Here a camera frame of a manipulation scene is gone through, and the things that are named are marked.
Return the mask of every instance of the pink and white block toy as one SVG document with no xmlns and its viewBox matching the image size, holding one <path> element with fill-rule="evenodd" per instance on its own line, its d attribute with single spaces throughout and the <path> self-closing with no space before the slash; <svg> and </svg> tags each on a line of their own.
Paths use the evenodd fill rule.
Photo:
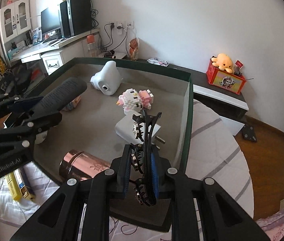
<svg viewBox="0 0 284 241">
<path fill-rule="evenodd" d="M 153 98 L 150 90 L 137 92 L 135 89 L 128 89 L 118 97 L 116 104 L 122 106 L 124 114 L 127 115 L 131 110 L 140 112 L 143 108 L 151 109 Z"/>
</svg>

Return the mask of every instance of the white wall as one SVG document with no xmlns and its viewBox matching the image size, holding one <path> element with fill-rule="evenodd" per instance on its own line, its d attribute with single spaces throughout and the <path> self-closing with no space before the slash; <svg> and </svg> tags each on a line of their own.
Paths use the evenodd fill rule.
<svg viewBox="0 0 284 241">
<path fill-rule="evenodd" d="M 36 13 L 49 3 L 37 2 Z M 212 55 L 227 53 L 245 64 L 248 114 L 284 132 L 283 0 L 93 0 L 101 29 L 109 21 L 135 21 L 139 57 L 202 72 Z M 114 35 L 115 42 L 124 37 Z M 118 51 L 125 51 L 120 46 Z"/>
</svg>

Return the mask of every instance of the rose gold cup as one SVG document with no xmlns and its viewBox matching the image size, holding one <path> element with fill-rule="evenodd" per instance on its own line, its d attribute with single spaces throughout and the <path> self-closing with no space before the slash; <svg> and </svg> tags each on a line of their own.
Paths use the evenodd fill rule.
<svg viewBox="0 0 284 241">
<path fill-rule="evenodd" d="M 60 164 L 60 176 L 64 180 L 75 178 L 86 180 L 108 169 L 108 162 L 83 151 L 71 150 L 63 158 Z"/>
</svg>

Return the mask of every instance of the computer tower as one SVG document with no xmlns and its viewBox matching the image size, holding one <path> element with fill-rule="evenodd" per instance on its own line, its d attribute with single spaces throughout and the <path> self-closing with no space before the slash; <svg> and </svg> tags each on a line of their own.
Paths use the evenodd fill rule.
<svg viewBox="0 0 284 241">
<path fill-rule="evenodd" d="M 66 0 L 60 3 L 59 18 L 63 37 L 92 30 L 91 1 Z"/>
</svg>

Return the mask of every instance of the white bedsheet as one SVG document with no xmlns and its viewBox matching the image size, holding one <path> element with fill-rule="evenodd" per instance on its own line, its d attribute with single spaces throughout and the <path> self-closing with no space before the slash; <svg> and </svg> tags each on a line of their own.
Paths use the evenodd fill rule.
<svg viewBox="0 0 284 241">
<path fill-rule="evenodd" d="M 25 166 L 25 172 L 36 194 L 35 202 L 25 199 L 21 202 L 13 201 L 5 179 L 0 179 L 0 241 L 9 240 L 58 189 L 58 186 L 33 163 Z M 214 178 L 253 217 L 253 188 L 244 155 L 218 114 L 196 100 L 186 175 L 195 179 Z M 202 240 L 200 222 L 198 227 Z M 171 232 L 160 233 L 143 229 L 114 218 L 110 218 L 109 231 L 111 241 L 171 240 Z"/>
</svg>

